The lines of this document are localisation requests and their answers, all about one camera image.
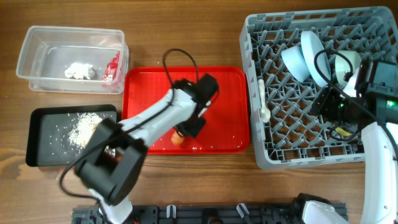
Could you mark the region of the yellow plastic cup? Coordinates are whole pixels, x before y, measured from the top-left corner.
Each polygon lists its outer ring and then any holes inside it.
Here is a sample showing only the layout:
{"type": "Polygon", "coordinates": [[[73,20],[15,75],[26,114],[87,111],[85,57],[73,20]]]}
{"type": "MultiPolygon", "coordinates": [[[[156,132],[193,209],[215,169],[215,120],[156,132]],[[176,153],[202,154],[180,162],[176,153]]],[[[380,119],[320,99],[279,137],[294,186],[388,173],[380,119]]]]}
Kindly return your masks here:
{"type": "Polygon", "coordinates": [[[350,135],[351,135],[350,132],[347,132],[347,131],[345,131],[344,129],[342,129],[342,128],[340,128],[340,127],[337,127],[337,128],[335,129],[335,131],[336,131],[338,134],[342,135],[342,136],[350,136],[350,135]]]}

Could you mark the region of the mint green bowl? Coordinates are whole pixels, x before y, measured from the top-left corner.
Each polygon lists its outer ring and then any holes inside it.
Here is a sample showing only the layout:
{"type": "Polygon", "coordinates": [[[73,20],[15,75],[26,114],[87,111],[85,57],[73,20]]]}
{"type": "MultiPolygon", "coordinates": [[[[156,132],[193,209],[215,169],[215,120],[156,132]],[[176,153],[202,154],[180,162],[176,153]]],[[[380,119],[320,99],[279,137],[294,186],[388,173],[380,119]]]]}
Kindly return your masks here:
{"type": "MultiPolygon", "coordinates": [[[[350,50],[340,50],[338,53],[344,55],[349,60],[349,62],[352,64],[354,72],[359,68],[361,64],[361,57],[359,53],[350,50]]],[[[345,86],[347,84],[347,81],[344,80],[344,77],[349,71],[349,63],[344,58],[337,55],[335,58],[335,72],[336,78],[340,85],[345,86]]]]}

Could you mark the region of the light blue bowl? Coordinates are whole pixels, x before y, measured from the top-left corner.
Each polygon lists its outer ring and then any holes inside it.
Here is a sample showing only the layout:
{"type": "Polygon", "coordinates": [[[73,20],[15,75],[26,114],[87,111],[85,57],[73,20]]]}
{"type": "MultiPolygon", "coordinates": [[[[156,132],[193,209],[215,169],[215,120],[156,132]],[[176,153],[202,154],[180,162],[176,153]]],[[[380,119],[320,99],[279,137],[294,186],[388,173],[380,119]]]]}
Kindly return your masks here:
{"type": "Polygon", "coordinates": [[[285,49],[281,52],[281,57],[290,74],[298,82],[304,82],[310,76],[301,47],[285,49]]]}

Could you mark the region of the orange carrot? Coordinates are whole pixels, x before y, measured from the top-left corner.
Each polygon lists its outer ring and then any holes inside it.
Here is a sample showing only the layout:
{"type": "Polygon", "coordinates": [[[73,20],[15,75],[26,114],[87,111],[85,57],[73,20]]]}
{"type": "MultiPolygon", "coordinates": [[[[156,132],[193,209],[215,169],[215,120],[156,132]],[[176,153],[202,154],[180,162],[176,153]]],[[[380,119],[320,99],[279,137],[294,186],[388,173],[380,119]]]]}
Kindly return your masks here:
{"type": "Polygon", "coordinates": [[[183,136],[180,136],[177,132],[173,133],[171,137],[171,141],[175,146],[181,145],[184,142],[184,139],[185,138],[183,136]]]}

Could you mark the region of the light blue plate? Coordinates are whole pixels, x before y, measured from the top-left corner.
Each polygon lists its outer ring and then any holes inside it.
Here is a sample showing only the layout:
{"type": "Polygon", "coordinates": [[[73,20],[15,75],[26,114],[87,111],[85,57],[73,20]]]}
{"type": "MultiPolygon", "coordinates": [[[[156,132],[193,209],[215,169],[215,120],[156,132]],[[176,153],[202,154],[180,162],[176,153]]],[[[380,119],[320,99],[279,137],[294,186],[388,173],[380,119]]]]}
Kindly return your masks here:
{"type": "MultiPolygon", "coordinates": [[[[302,32],[300,40],[303,56],[313,80],[319,87],[326,86],[327,82],[317,72],[314,62],[316,54],[324,49],[322,42],[314,32],[309,30],[302,32]]],[[[322,74],[324,74],[327,79],[330,79],[331,70],[326,53],[322,53],[318,56],[317,65],[322,74]]]]}

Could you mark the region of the white plastic spoon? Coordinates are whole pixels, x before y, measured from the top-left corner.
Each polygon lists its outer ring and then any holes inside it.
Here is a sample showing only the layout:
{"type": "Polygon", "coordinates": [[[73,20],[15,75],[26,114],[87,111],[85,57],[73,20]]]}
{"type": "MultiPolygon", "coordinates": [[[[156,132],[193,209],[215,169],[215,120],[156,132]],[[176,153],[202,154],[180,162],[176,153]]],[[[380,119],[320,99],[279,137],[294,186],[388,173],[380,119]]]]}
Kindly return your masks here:
{"type": "Polygon", "coordinates": [[[265,91],[265,83],[263,79],[257,80],[258,89],[259,89],[259,97],[261,101],[261,116],[264,123],[268,123],[271,118],[271,111],[267,107],[266,103],[266,91],[265,91]]]}

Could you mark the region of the red sauce packet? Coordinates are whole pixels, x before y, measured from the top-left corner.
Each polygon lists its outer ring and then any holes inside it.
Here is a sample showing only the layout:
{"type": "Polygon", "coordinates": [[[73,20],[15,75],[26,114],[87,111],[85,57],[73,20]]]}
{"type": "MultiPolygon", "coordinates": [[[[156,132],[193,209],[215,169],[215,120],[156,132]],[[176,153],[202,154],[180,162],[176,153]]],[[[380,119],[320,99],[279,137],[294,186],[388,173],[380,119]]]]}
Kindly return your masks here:
{"type": "Polygon", "coordinates": [[[120,51],[116,53],[116,55],[109,61],[106,66],[104,77],[103,77],[103,87],[115,89],[117,85],[116,77],[118,72],[119,66],[119,59],[120,59],[120,51]]]}

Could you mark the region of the rice and food scraps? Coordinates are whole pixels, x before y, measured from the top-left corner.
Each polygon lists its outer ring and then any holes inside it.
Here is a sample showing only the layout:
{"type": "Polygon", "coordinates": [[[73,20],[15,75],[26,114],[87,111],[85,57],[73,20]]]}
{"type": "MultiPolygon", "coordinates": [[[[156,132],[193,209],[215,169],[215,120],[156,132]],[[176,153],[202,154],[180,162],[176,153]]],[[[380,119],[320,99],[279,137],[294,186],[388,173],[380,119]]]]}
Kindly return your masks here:
{"type": "Polygon", "coordinates": [[[97,125],[109,118],[116,121],[114,111],[50,114],[44,117],[44,148],[56,158],[74,159],[79,156],[90,140],[97,125]]]}

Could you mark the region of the white napkin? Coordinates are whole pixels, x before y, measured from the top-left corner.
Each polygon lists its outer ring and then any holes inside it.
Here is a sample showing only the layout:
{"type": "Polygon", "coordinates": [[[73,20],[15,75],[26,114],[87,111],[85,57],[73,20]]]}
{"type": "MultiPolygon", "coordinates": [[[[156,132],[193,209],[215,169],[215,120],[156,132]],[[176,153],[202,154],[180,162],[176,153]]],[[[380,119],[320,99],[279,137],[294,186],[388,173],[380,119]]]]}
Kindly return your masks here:
{"type": "Polygon", "coordinates": [[[65,76],[67,78],[75,78],[79,80],[86,78],[90,80],[94,75],[95,71],[93,70],[93,66],[88,63],[75,62],[65,70],[65,76]]]}

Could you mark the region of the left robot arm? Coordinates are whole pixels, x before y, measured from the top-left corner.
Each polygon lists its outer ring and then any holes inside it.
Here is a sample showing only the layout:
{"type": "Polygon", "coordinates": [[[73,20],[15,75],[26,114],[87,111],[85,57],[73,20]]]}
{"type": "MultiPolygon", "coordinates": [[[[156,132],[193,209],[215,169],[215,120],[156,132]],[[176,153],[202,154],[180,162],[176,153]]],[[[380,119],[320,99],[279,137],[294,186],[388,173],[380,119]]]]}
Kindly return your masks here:
{"type": "Polygon", "coordinates": [[[219,85],[209,74],[196,83],[177,80],[161,100],[135,117],[100,122],[75,166],[75,174],[98,200],[95,223],[127,220],[132,212],[128,195],[149,147],[170,129],[183,137],[196,137],[206,123],[203,114],[218,92],[219,85]]]}

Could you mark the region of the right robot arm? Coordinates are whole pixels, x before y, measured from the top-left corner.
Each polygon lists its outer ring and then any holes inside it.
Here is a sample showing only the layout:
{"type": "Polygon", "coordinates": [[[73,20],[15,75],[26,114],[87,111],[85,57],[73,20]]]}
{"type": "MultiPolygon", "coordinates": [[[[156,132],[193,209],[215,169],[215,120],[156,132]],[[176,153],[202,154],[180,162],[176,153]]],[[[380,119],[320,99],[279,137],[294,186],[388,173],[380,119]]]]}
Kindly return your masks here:
{"type": "Polygon", "coordinates": [[[311,111],[358,127],[366,165],[361,223],[397,223],[396,65],[365,60],[346,80],[342,90],[324,88],[311,111]]]}

